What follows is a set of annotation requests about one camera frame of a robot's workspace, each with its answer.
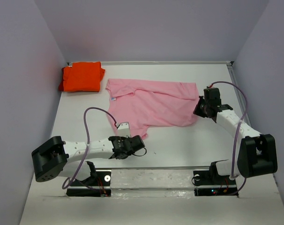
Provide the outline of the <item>pink t-shirt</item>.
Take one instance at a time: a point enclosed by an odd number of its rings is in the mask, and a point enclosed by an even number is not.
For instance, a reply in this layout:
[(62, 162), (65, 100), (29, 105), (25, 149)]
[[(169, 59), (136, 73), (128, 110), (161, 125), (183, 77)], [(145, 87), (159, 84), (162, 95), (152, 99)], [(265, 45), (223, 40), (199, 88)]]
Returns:
[(197, 121), (193, 112), (199, 92), (194, 82), (109, 79), (105, 89), (114, 130), (116, 124), (128, 122), (130, 134), (145, 139), (148, 128), (186, 127)]

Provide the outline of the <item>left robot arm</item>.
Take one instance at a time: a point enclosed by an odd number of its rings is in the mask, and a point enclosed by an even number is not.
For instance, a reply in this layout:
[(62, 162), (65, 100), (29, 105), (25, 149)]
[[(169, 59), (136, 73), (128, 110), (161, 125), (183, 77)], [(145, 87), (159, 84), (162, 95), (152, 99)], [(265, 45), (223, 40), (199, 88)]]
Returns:
[(91, 185), (96, 179), (92, 159), (122, 160), (142, 149), (145, 149), (145, 144), (139, 135), (110, 136), (91, 143), (67, 142), (61, 136), (54, 136), (36, 148), (31, 156), (36, 182), (50, 181), (59, 176)]

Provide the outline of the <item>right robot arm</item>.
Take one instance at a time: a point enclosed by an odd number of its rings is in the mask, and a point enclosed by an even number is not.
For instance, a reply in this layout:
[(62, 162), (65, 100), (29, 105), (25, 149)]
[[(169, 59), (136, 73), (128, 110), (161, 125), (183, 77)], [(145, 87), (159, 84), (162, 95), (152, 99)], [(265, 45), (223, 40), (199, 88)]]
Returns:
[(233, 138), (231, 159), (211, 163), (208, 179), (220, 183), (225, 176), (251, 178), (272, 174), (278, 170), (276, 141), (270, 134), (262, 134), (243, 121), (228, 104), (222, 104), (218, 88), (207, 87), (199, 97), (194, 114), (210, 118)]

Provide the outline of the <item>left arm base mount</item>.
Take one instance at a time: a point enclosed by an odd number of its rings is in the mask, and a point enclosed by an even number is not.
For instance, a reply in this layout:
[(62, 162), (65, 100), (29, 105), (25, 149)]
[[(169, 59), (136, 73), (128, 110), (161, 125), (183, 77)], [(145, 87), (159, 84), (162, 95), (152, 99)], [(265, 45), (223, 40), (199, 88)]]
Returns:
[(82, 181), (75, 180), (67, 188), (69, 197), (110, 197), (111, 196), (111, 170), (96, 169), (92, 162), (86, 163), (90, 169), (90, 176)]

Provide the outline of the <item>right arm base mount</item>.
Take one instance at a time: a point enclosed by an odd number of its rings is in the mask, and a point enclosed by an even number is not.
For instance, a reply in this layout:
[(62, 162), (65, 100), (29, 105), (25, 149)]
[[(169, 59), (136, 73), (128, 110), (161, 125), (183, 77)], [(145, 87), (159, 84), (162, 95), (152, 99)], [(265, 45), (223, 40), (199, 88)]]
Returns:
[(229, 160), (212, 162), (205, 170), (193, 171), (191, 178), (195, 196), (239, 196), (237, 174), (232, 174)]

